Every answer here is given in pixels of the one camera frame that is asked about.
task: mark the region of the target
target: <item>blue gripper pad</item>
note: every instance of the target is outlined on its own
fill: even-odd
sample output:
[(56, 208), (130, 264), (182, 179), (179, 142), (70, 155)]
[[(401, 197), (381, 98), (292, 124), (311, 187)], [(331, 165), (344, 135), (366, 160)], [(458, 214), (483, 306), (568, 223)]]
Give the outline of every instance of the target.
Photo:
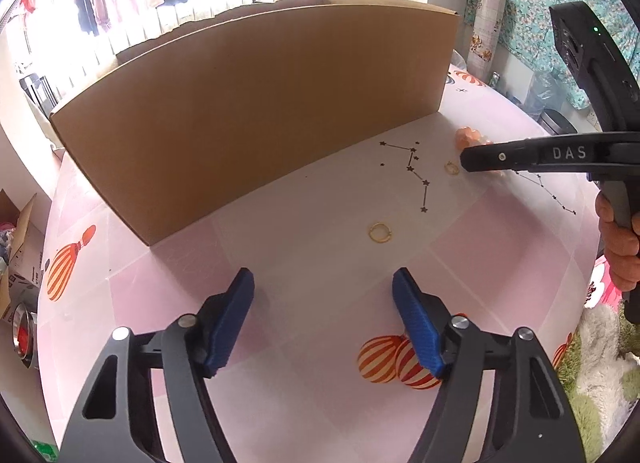
[(206, 372), (212, 377), (220, 367), (226, 366), (238, 334), (254, 300), (254, 275), (247, 268), (240, 268), (238, 274), (221, 295), (223, 308), (209, 331), (209, 350), (204, 361)]
[(420, 291), (406, 268), (400, 268), (394, 273), (392, 293), (420, 365), (426, 367), (434, 377), (440, 378), (445, 369), (440, 355), (440, 335), (444, 331), (444, 325), (436, 327), (423, 303), (431, 302), (434, 305), (430, 312), (433, 313), (436, 323), (442, 323), (443, 318), (448, 320), (449, 312), (438, 297)]

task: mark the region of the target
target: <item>wallpaper roll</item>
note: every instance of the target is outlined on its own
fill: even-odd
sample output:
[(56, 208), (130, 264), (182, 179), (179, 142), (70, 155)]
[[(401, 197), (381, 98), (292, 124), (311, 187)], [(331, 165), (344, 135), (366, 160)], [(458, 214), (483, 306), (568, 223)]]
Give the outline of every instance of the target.
[(498, 45), (506, 0), (478, 0), (474, 33), (469, 46), (467, 69), (471, 75), (489, 82), (491, 63)]

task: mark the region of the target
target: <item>brown cardboard box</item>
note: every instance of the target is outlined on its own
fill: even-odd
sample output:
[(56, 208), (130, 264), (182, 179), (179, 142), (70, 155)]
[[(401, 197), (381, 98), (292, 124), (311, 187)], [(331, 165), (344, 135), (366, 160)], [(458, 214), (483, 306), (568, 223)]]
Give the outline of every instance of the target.
[(146, 244), (438, 110), (454, 12), (407, 0), (297, 4), (169, 40), (52, 114), (76, 164)]
[(0, 279), (0, 318), (4, 321), (11, 321), (15, 306), (22, 300), (32, 306), (37, 303), (44, 236), (29, 221), (35, 198), (18, 211), (6, 192), (0, 190), (0, 222), (16, 224), (9, 267)]

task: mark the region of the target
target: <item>cardboard box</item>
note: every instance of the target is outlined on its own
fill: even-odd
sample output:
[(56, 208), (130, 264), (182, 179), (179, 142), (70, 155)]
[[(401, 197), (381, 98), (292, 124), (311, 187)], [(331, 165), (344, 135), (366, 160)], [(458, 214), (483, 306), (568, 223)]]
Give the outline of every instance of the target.
[(37, 305), (42, 283), (42, 249), (44, 236), (30, 223), (35, 196), (18, 211), (4, 190), (0, 190), (0, 222), (16, 224), (9, 266), (0, 278), (0, 317), (11, 322), (15, 307), (26, 301)]
[(79, 169), (147, 245), (438, 110), (455, 12), (408, 0), (290, 4), (251, 5), (252, 15), (169, 40), (50, 117)]

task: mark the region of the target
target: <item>constellation print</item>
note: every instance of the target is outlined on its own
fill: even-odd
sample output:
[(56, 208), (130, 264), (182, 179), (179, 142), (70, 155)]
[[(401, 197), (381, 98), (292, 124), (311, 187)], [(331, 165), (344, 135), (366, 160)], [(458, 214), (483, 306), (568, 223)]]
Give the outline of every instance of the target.
[(414, 168), (414, 166), (412, 166), (412, 163), (413, 163), (414, 160), (420, 160), (420, 158), (418, 158), (418, 156), (415, 155), (415, 153), (418, 152), (418, 149), (417, 148), (403, 148), (401, 146), (393, 146), (392, 144), (388, 144), (386, 142), (380, 142), (380, 145), (388, 147), (388, 148), (396, 148), (396, 149), (402, 149), (403, 151), (409, 151), (409, 163), (406, 166), (406, 170), (411, 172), (416, 178), (418, 178), (418, 180), (420, 180), (422, 182), (422, 186), (424, 187), (424, 193), (422, 195), (422, 206), (420, 207), (420, 212), (427, 212), (428, 211), (428, 208), (427, 208), (427, 189), (431, 185), (431, 182), (429, 182), (426, 178), (423, 178), (422, 176), (420, 176), (420, 174), (415, 172), (415, 168)]
[(548, 194), (549, 196), (551, 196), (554, 201), (556, 203), (558, 203), (561, 207), (562, 210), (566, 210), (567, 212), (571, 212), (571, 214), (573, 214), (574, 216), (577, 216), (575, 210), (571, 210), (568, 209), (567, 207), (565, 207), (558, 199), (558, 196), (556, 196), (555, 194), (553, 194), (548, 188), (545, 187), (545, 185), (542, 183), (542, 177), (537, 174), (537, 173), (533, 173), (533, 175), (537, 178), (536, 180), (532, 180), (531, 178), (528, 178), (527, 176), (524, 176), (523, 173), (516, 171), (516, 174), (518, 176), (520, 176), (521, 178), (524, 178), (525, 180), (529, 180), (531, 183), (535, 183), (536, 185), (542, 187)]

